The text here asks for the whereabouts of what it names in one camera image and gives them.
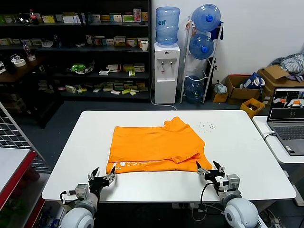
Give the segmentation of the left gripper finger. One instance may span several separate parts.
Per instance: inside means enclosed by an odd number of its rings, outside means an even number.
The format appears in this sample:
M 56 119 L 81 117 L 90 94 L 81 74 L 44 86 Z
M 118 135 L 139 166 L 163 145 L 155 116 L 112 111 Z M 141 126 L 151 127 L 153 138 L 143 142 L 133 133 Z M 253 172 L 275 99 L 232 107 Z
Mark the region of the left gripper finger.
M 115 175 L 115 168 L 116 166 L 114 166 L 111 170 L 111 172 L 109 174 L 107 174 L 106 176 L 103 177 L 103 185 L 104 187 L 108 187 L 116 178 Z
M 88 180 L 92 181 L 95 179 L 96 174 L 98 173 L 99 168 L 94 169 L 91 174 L 88 174 Z

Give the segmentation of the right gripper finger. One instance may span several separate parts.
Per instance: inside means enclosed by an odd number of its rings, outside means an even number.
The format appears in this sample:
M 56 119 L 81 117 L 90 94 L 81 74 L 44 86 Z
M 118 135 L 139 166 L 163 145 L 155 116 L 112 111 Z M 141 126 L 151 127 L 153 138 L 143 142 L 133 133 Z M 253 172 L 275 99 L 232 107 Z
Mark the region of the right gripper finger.
M 199 175 L 205 176 L 206 174 L 210 174 L 210 171 L 202 168 L 198 161 L 196 162 L 196 165 L 197 165 L 197 173 Z
M 221 166 L 218 162 L 213 161 L 216 168 L 216 176 L 225 176 L 225 167 Z

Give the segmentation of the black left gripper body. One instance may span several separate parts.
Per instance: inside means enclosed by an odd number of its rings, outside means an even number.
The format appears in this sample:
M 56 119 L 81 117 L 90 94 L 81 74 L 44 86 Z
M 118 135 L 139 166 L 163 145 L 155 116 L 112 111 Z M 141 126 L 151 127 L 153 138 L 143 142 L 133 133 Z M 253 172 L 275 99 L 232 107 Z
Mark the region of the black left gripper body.
M 109 180 L 106 177 L 95 177 L 88 181 L 90 192 L 96 196 L 100 196 L 100 193 L 104 187 L 110 185 Z

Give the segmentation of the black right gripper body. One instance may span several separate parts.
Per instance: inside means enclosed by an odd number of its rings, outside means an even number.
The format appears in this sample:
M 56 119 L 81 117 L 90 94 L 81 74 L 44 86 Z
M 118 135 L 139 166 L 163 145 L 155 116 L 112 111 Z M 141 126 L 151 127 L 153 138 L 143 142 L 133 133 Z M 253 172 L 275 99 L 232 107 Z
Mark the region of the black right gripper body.
M 206 181 L 211 181 L 213 183 L 213 187 L 215 190 L 219 189 L 219 182 L 216 180 L 217 177 L 225 177 L 225 173 L 219 170 L 210 170 L 209 172 L 204 174 L 204 179 Z

